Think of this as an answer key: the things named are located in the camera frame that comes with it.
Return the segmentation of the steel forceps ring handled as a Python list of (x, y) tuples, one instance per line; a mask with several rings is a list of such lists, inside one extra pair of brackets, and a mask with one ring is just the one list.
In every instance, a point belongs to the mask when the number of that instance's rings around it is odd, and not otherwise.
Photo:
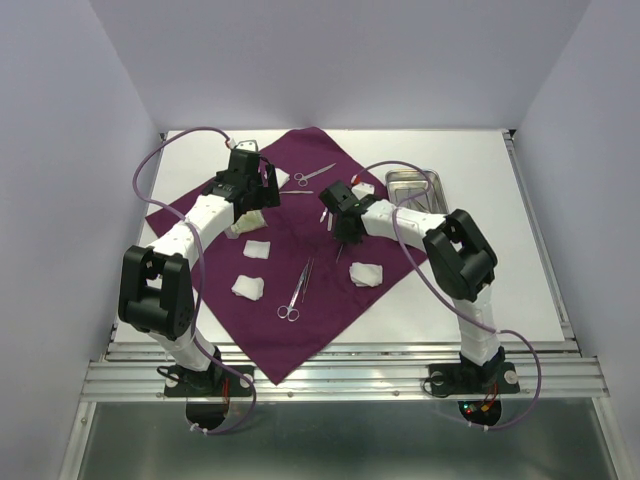
[(395, 193), (397, 198), (408, 198), (414, 195), (422, 195), (424, 190), (416, 188), (398, 188)]

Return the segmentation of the stainless steel instrument tray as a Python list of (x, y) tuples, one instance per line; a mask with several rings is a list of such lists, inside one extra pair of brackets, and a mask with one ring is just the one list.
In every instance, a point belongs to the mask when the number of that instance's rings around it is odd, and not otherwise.
[(425, 170), (424, 175), (422, 175), (415, 170), (393, 169), (386, 173), (385, 185), (389, 201), (394, 205), (399, 205), (402, 200), (407, 199), (396, 197), (395, 191), (398, 188), (423, 189), (424, 193), (422, 195), (414, 195), (408, 198), (426, 198), (431, 211), (424, 213), (443, 215), (449, 213), (442, 183), (439, 175), (433, 170)]

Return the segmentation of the thin steel probe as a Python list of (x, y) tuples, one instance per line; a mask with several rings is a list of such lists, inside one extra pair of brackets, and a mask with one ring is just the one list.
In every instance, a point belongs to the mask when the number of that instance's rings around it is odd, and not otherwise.
[(335, 259), (335, 263), (336, 263), (336, 264), (338, 264), (338, 262), (339, 262), (339, 260), (340, 260), (340, 257), (341, 257), (341, 254), (342, 254), (342, 251), (343, 251), (343, 249), (344, 249), (344, 245), (345, 245), (345, 244), (344, 244), (344, 243), (342, 243), (342, 244), (340, 245), (339, 249), (338, 249), (338, 253), (337, 253), (337, 255), (336, 255), (336, 259)]

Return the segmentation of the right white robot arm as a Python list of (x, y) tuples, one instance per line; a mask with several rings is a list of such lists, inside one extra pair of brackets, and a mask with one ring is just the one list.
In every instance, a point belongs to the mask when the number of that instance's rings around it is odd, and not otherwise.
[(491, 305), (497, 256), (471, 215), (461, 209), (448, 215), (420, 212), (373, 194), (359, 198), (342, 181), (325, 188), (319, 199), (333, 215), (337, 241), (386, 238), (426, 254), (435, 279), (429, 288), (458, 318), (461, 381), (472, 390), (491, 384), (492, 361), (501, 348)]

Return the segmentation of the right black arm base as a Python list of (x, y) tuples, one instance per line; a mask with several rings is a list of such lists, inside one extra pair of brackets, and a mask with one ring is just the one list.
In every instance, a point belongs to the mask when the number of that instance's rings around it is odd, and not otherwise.
[(435, 363), (427, 366), (428, 375), (421, 382), (422, 390), (435, 398), (451, 395), (480, 395), (493, 393), (517, 394), (519, 378), (513, 363), (505, 360), (505, 350), (479, 366), (459, 354), (457, 363)]

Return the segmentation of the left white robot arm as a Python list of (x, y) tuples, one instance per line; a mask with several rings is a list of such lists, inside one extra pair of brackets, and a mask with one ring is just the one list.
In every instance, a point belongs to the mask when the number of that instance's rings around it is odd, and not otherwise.
[(228, 167), (216, 173), (190, 210), (168, 206), (178, 221), (146, 247), (124, 253), (119, 320), (155, 339), (188, 371), (199, 393), (215, 392), (223, 371), (216, 348), (197, 327), (191, 270), (204, 250), (250, 211), (280, 205), (276, 168), (257, 151), (233, 149)]

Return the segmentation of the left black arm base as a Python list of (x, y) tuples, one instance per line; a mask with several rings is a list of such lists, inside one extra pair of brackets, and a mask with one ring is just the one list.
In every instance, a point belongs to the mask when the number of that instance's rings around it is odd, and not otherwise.
[(161, 365), (156, 373), (164, 379), (168, 398), (248, 398), (248, 382), (211, 363), (206, 371), (192, 371), (177, 364)]

